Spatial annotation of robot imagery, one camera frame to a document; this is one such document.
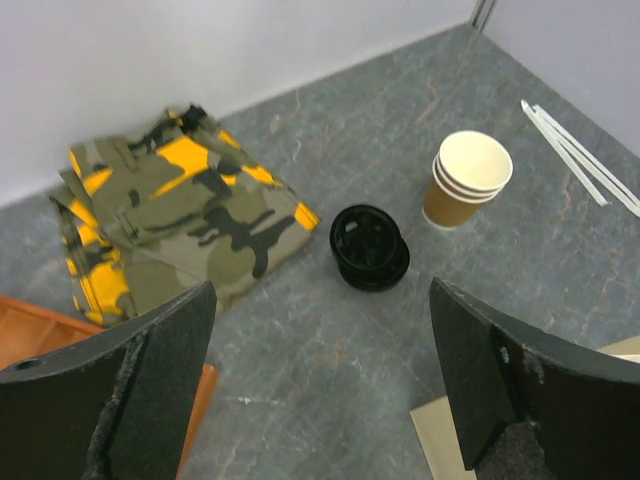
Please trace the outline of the stack of paper cups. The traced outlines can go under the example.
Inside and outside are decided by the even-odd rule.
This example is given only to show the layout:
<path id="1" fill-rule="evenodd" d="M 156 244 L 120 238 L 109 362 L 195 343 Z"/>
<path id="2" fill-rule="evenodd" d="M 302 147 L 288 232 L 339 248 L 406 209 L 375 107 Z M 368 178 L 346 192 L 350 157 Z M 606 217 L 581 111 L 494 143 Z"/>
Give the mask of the stack of paper cups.
<path id="1" fill-rule="evenodd" d="M 425 220 L 444 230 L 461 226 L 501 193 L 513 170 L 510 154 L 495 138 L 474 130 L 448 135 L 432 161 Z"/>

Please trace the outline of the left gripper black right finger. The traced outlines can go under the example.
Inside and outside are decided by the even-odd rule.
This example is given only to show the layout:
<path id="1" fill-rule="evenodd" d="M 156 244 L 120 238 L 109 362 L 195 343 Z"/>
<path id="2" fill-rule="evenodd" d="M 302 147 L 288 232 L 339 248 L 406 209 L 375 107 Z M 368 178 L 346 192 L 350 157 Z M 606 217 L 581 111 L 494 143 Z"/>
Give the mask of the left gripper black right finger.
<path id="1" fill-rule="evenodd" d="M 508 425 L 528 421 L 556 478 L 638 478 L 638 363 L 546 333 L 440 278 L 429 306 L 466 469 Z"/>

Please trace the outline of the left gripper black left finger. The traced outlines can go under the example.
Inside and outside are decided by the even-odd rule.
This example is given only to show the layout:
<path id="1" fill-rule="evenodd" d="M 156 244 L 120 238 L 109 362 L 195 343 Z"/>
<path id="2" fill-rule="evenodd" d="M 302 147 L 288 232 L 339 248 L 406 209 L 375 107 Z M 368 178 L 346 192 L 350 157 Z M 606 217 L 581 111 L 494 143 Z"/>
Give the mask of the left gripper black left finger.
<path id="1" fill-rule="evenodd" d="M 2 478 L 176 478 L 216 303 L 204 282 L 3 369 Z"/>

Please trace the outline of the brown paper bag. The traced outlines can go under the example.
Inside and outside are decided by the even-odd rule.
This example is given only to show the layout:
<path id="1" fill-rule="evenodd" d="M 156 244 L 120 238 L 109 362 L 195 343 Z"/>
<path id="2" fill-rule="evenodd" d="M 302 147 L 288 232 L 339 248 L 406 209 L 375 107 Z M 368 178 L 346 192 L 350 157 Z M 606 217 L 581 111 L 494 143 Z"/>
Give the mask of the brown paper bag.
<path id="1" fill-rule="evenodd" d="M 447 396 L 410 411 L 432 478 L 435 480 L 476 480 L 474 470 L 466 470 Z"/>

